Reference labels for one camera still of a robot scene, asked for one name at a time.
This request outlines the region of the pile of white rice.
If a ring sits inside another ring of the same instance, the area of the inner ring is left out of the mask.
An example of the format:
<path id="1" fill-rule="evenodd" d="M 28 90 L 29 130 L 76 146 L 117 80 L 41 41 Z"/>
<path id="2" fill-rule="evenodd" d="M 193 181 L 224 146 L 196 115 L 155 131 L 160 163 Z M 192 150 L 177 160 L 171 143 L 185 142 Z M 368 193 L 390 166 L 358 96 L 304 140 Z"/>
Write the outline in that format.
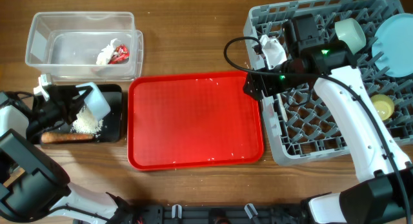
<path id="1" fill-rule="evenodd" d="M 96 135 L 101 131 L 102 126 L 103 120 L 97 121 L 85 105 L 77 114 L 77 119 L 72 123 L 71 133 Z"/>

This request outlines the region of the light blue rice bowl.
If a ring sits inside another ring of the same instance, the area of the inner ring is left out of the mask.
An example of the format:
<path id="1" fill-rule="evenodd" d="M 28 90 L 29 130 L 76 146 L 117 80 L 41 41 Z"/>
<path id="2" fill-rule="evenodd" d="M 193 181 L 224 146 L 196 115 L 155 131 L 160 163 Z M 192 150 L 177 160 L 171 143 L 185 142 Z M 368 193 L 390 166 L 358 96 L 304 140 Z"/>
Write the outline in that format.
<path id="1" fill-rule="evenodd" d="M 76 85 L 76 87 L 80 95 L 86 91 L 87 87 L 92 88 L 91 93 L 86 96 L 84 102 L 97 121 L 102 120 L 107 114 L 109 114 L 110 106 L 95 83 L 83 83 Z"/>

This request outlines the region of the orange carrot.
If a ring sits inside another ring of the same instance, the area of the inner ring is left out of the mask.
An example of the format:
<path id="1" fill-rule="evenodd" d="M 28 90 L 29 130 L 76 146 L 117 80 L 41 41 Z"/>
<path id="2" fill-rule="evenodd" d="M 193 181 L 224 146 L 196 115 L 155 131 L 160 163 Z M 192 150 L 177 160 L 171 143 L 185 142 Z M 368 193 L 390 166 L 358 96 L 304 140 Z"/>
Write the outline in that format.
<path id="1" fill-rule="evenodd" d="M 41 142 L 45 144 L 72 143 L 91 141 L 93 138 L 93 134 L 46 132 L 41 135 Z"/>

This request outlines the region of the white plastic spoon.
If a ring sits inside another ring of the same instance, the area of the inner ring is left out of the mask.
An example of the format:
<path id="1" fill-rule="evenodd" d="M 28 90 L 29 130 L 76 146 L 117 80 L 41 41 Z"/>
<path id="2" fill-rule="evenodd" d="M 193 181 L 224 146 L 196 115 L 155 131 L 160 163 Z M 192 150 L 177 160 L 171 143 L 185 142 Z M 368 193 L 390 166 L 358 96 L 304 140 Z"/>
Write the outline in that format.
<path id="1" fill-rule="evenodd" d="M 282 119 L 283 119 L 284 122 L 287 122 L 288 117 L 287 117 L 287 113 L 286 113 L 286 110 L 285 110 L 285 107 L 284 107 L 284 103 L 283 103 L 282 98 L 281 98 L 281 94 L 277 94 L 277 100 L 278 100 L 278 106 L 279 106 L 279 110 L 281 112 Z"/>

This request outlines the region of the white tissue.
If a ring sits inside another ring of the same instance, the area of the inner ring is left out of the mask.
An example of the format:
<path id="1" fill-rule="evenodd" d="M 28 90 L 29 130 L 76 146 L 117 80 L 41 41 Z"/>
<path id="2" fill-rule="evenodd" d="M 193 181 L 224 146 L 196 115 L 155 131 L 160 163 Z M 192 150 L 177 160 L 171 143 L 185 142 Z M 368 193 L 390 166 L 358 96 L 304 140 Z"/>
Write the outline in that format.
<path id="1" fill-rule="evenodd" d="M 96 59 L 97 65 L 107 65 L 109 63 L 116 49 L 114 46 L 116 41 L 117 38 L 112 39 L 110 43 L 101 50 Z"/>

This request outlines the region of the pale green bowl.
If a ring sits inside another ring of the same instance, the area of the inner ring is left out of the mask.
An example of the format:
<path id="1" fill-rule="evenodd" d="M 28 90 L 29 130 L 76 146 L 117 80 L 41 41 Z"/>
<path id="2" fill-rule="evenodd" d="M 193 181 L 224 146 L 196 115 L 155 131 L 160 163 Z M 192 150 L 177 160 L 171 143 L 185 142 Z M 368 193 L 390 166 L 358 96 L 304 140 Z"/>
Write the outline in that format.
<path id="1" fill-rule="evenodd" d="M 365 47 L 367 40 L 361 25 L 353 18 L 335 22 L 337 38 L 344 41 L 353 54 Z"/>

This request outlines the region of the red snack wrapper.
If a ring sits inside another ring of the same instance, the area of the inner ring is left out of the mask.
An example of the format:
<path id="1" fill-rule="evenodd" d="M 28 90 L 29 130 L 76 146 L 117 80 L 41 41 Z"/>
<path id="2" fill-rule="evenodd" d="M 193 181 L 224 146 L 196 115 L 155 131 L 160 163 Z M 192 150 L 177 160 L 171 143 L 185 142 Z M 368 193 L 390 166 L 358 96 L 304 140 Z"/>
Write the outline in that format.
<path id="1" fill-rule="evenodd" d="M 119 45 L 114 50 L 112 57 L 109 60 L 109 64 L 118 64 L 126 61 L 130 56 L 129 49 L 125 45 Z"/>

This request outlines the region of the yellow plastic cup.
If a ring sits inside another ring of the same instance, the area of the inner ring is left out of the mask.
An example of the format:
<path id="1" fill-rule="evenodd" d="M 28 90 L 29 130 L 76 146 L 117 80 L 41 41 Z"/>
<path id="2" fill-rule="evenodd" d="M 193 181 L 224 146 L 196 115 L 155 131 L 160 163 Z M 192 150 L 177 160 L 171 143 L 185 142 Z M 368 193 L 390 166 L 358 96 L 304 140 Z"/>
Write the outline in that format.
<path id="1" fill-rule="evenodd" d="M 382 121 L 387 120 L 394 113 L 394 102 L 388 96 L 376 94 L 370 100 Z"/>

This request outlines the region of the light blue plate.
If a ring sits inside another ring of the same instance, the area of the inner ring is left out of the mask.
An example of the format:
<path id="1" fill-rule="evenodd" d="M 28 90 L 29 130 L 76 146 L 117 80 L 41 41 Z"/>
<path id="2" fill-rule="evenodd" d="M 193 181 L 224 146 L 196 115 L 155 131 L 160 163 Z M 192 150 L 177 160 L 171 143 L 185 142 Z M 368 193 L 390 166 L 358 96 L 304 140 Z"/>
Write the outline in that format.
<path id="1" fill-rule="evenodd" d="M 379 71 L 390 77 L 412 74 L 412 14 L 396 14 L 384 21 L 375 33 L 372 56 Z"/>

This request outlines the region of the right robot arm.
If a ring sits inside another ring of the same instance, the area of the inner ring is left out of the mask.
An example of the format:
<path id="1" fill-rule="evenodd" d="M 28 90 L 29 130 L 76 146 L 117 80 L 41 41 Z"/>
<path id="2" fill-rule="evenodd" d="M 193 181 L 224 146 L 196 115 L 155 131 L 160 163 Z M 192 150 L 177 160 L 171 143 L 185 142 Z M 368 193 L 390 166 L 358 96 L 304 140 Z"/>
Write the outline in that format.
<path id="1" fill-rule="evenodd" d="M 307 201 L 314 223 L 412 222 L 412 162 L 393 140 L 362 82 L 355 54 L 366 45 L 352 18 L 334 25 L 325 41 L 310 14 L 282 26 L 285 44 L 268 36 L 255 40 L 263 68 L 248 74 L 245 92 L 256 100 L 306 83 L 334 118 L 352 157 L 358 184 Z"/>

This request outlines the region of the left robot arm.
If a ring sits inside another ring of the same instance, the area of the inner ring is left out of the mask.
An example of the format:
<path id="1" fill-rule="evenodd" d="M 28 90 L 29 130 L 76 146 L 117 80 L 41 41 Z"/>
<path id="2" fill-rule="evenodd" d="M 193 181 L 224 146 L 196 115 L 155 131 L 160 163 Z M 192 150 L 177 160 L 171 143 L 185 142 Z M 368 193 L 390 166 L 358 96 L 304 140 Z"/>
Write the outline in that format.
<path id="1" fill-rule="evenodd" d="M 41 85 L 33 94 L 1 92 L 1 216 L 30 223 L 52 216 L 74 223 L 132 223 L 133 208 L 119 196 L 72 183 L 66 171 L 37 148 L 40 134 L 73 123 L 84 105 L 103 101 L 94 83 Z"/>

